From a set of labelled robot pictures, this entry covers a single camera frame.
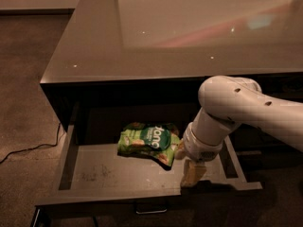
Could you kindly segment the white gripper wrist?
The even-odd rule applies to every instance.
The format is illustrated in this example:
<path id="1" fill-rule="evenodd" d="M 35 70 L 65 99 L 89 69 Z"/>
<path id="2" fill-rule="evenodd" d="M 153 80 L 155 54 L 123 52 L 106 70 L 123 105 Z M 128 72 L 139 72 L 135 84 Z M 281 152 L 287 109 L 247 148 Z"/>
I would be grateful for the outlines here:
<path id="1" fill-rule="evenodd" d="M 206 166 L 204 162 L 214 160 L 221 151 L 222 147 L 222 143 L 220 143 L 218 146 L 210 146 L 201 142 L 193 133 L 192 124 L 189 123 L 183 134 L 183 141 L 180 142 L 174 152 L 174 158 L 176 160 L 182 160 L 186 157 L 186 155 L 191 159 L 185 161 L 184 175 L 181 180 L 181 186 L 195 186 L 206 173 Z"/>

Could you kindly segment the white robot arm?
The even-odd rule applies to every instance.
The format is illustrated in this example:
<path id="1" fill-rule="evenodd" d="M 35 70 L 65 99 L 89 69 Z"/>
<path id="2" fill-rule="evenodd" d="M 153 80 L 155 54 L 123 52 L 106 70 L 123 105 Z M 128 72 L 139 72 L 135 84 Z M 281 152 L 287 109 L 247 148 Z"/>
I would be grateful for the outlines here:
<path id="1" fill-rule="evenodd" d="M 200 111 L 187 125 L 177 159 L 188 157 L 181 186 L 196 185 L 223 148 L 223 140 L 246 124 L 303 151 L 303 104 L 265 95 L 247 78 L 215 76 L 199 88 Z"/>

